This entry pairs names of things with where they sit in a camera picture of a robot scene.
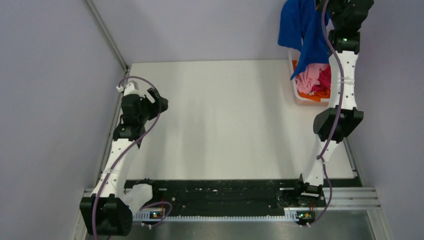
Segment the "blue printed t-shirt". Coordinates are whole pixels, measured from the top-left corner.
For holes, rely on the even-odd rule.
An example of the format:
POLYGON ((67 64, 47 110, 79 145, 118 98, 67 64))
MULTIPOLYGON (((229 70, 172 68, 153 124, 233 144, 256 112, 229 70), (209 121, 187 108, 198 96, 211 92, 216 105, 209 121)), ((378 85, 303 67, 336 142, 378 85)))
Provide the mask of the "blue printed t-shirt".
POLYGON ((288 0, 280 13, 278 45, 300 52, 291 79, 310 64, 328 64, 328 45, 322 31, 322 13, 314 0, 288 0))

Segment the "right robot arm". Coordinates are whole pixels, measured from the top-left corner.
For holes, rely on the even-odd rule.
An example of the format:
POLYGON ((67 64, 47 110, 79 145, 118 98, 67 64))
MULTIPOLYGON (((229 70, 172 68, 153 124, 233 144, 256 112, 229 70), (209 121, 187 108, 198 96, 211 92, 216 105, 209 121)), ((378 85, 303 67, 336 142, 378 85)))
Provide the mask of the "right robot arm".
POLYGON ((372 0, 317 0, 314 3, 326 43, 323 50, 331 69, 331 88, 327 108, 313 121, 316 142, 312 157, 293 192, 293 200, 299 206, 307 206, 322 196, 324 181, 329 178, 326 163, 364 118, 355 100, 355 69, 360 52, 359 30, 373 5, 372 0))

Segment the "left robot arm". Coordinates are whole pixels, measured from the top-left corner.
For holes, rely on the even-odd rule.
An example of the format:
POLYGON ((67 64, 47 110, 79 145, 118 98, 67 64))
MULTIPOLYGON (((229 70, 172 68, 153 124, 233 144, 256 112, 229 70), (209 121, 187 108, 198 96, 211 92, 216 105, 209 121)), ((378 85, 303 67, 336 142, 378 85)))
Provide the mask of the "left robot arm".
POLYGON ((90 196, 81 199, 79 209, 87 232, 100 236, 127 236, 134 215, 143 205, 154 207, 160 202, 160 193, 151 185, 141 183, 126 191, 131 164, 141 147, 142 139, 153 129, 146 123, 156 124, 161 113, 168 109, 168 100, 151 87, 152 99, 136 90, 126 88, 121 100, 121 115, 112 134, 110 154, 100 179, 90 196))

